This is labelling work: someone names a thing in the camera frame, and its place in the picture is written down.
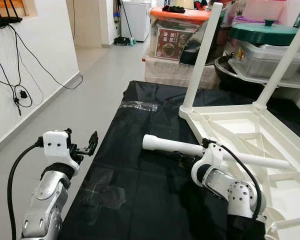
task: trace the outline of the table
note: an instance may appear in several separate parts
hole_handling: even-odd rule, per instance
[[[227,203],[197,187],[168,154],[142,150],[144,134],[197,144],[178,117],[186,90],[130,82],[64,220],[61,240],[227,239]],[[253,101],[200,89],[194,106]],[[300,110],[292,101],[272,98],[268,109],[300,137]]]

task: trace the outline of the white wall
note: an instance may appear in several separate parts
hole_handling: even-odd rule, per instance
[[[299,12],[300,0],[286,0],[286,7],[279,19],[280,23],[287,26],[292,26],[295,23]],[[289,98],[292,98],[292,100],[300,108],[300,89],[291,89],[290,92],[293,94],[289,94],[289,92],[287,91],[285,93],[285,96],[293,95],[293,97]]]
[[[74,44],[84,48],[101,48],[99,0],[66,0],[66,5],[72,32],[75,27]]]
[[[111,45],[118,36],[114,21],[114,0],[98,0],[101,25],[101,42]]]
[[[79,72],[66,1],[35,0],[34,2],[37,16],[26,17],[21,23],[13,26],[42,64],[59,82],[65,84]],[[38,67],[20,42],[18,45],[22,60],[40,85],[46,101],[61,86]],[[11,84],[16,84],[18,81],[16,59],[14,37],[8,27],[0,29],[0,60]],[[25,69],[22,66],[20,68],[21,84],[29,90],[34,103],[38,103],[41,100],[38,88]],[[5,81],[1,69],[0,80]],[[29,99],[20,100],[24,105],[28,101]],[[11,90],[0,83],[0,142],[37,108],[38,106],[22,107],[22,116],[19,116],[12,100]]]

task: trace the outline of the plastic storage box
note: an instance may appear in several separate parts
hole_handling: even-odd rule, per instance
[[[246,41],[238,41],[229,64],[241,79],[254,83],[266,83],[284,53],[285,51],[280,48],[257,47]],[[295,55],[279,85],[300,88],[300,53]]]
[[[162,11],[154,7],[150,11],[150,57],[179,60],[190,36],[209,19],[210,11],[186,9],[185,13]]]

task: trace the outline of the green lid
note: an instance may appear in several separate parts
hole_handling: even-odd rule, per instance
[[[232,26],[230,37],[252,44],[290,45],[298,28],[272,24],[271,22],[272,20],[267,19],[267,25],[263,23],[236,24]]]

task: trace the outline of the white pipe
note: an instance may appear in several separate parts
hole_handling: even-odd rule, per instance
[[[293,38],[289,48],[283,55],[281,61],[278,66],[274,70],[272,76],[269,79],[269,82],[266,84],[265,88],[261,92],[257,101],[253,103],[253,105],[257,108],[264,109],[267,107],[267,102],[269,101],[271,95],[274,93],[277,85],[279,84],[281,78],[284,76],[286,70],[288,69],[290,63],[294,59],[296,53],[300,48],[300,29],[296,33]]]
[[[197,93],[197,89],[200,83],[200,79],[202,73],[205,68],[205,64],[207,61],[208,53],[210,50],[210,46],[212,40],[214,38],[214,34],[217,28],[217,23],[219,21],[220,13],[222,10],[223,4],[220,2],[215,2],[212,7],[211,15],[208,19],[208,23],[203,35],[203,39],[201,42],[200,50],[198,53],[198,57],[196,58],[195,65],[192,71],[192,76],[186,90],[185,98],[183,101],[183,105],[180,106],[183,112],[192,112],[193,104],[195,100],[195,96]]]
[[[203,157],[205,149],[196,144],[185,143],[181,141],[172,141],[156,137],[154,135],[144,135],[142,148],[145,150],[161,150],[166,152],[180,152],[187,155]],[[285,160],[275,158],[256,156],[247,153],[234,152],[234,154],[244,163],[274,169],[288,169],[290,163]],[[225,161],[236,161],[228,152],[224,152]]]

